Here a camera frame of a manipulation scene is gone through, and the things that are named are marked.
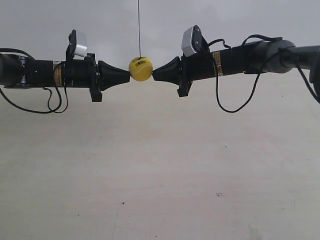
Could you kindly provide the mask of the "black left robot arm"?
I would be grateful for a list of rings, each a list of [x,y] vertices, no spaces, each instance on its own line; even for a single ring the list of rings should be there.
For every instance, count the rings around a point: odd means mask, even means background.
[[[15,48],[0,50],[0,84],[7,89],[84,88],[92,102],[101,102],[102,92],[130,81],[129,71],[96,61],[89,53],[83,59],[64,61],[35,59]]]

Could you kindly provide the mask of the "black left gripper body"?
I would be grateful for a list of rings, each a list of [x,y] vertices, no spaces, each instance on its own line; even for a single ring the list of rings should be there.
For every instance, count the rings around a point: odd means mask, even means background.
[[[96,55],[88,53],[84,59],[64,61],[61,67],[62,86],[89,89],[92,102],[102,102],[102,91],[98,85]]]

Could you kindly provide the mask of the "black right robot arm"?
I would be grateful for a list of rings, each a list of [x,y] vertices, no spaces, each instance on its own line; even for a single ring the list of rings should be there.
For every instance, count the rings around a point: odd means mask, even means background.
[[[291,41],[253,41],[222,50],[201,49],[192,55],[175,57],[155,69],[158,82],[178,85],[178,95],[186,97],[194,81],[236,74],[285,74],[291,69],[309,70],[307,82],[320,95],[320,47],[295,46]]]

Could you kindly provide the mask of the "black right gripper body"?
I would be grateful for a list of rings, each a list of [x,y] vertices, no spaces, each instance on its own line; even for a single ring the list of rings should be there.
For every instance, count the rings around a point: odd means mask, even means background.
[[[194,81],[217,76],[215,59],[211,52],[199,52],[192,56],[182,56],[178,75],[179,97],[187,97]]]

